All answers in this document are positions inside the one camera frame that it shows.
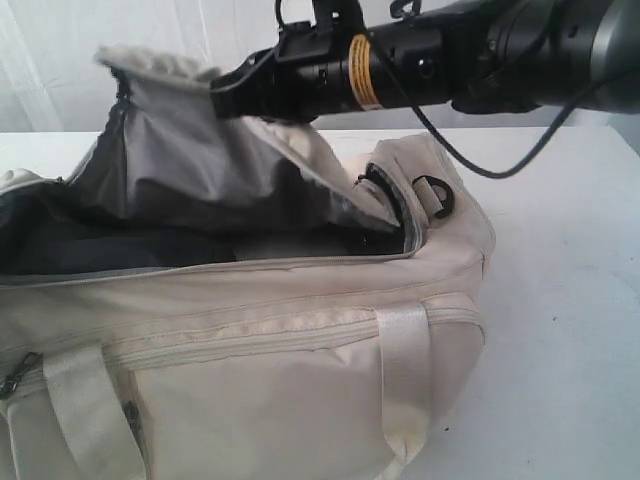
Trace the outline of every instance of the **bag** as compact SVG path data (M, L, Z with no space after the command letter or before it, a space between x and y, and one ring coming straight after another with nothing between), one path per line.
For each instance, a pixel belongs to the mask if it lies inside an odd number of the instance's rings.
M494 233L447 155L343 168L310 126L218 122L215 71L98 58L77 171L0 185L0 478L398 478L484 345Z

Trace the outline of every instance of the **bag pocket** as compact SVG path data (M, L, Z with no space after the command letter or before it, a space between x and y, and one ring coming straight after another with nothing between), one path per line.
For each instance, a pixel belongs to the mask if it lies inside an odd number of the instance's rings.
M147 478L395 478L475 364L484 341L477 321L468 297L440 295L422 305L308 312L244 337L179 332L162 348L140 340L126 354L110 345L104 352L118 421L133 430L126 442L139 442ZM61 397L47 383L40 371L29 374L7 404L16 468L30 468L42 438L66 449L43 457L58 462L42 467L47 478L80 478L72 475L78 442L56 406L73 403L74 392Z

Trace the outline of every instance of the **white backdrop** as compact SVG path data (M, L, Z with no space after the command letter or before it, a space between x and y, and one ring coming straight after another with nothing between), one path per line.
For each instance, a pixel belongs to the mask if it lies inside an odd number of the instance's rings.
M362 0L368 24L389 21L390 0ZM426 0L435 8L451 0ZM311 0L285 1L287 19L310 18ZM95 66L99 45L145 45L235 66L274 44L273 0L0 0L0 131L95 131L115 84ZM529 115L469 117L428 109L442 127L548 125L555 109ZM579 112L571 124L604 125L608 115ZM410 112L326 117L320 128L410 128Z

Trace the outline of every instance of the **table surface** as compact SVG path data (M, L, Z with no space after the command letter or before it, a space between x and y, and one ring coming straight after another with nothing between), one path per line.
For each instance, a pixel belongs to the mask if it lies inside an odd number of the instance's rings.
M343 158L412 133L323 132ZM541 133L445 131L492 169ZM66 176L95 136L0 134L0 170ZM498 238L479 298L488 342L404 478L640 478L640 158L611 128L566 128L514 179L461 174Z

